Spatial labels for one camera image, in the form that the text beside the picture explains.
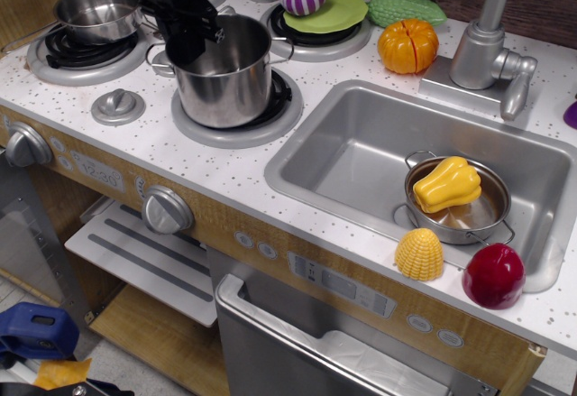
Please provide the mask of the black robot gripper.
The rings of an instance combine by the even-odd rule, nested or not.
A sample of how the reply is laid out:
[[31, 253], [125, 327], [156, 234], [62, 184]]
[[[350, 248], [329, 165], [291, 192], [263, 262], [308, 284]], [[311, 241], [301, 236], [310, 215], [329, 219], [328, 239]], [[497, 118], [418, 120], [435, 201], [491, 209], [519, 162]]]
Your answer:
[[224, 39], [216, 21], [217, 11], [208, 0], [140, 0], [142, 10], [152, 16], [166, 41], [166, 53], [184, 68], [206, 51], [206, 41]]

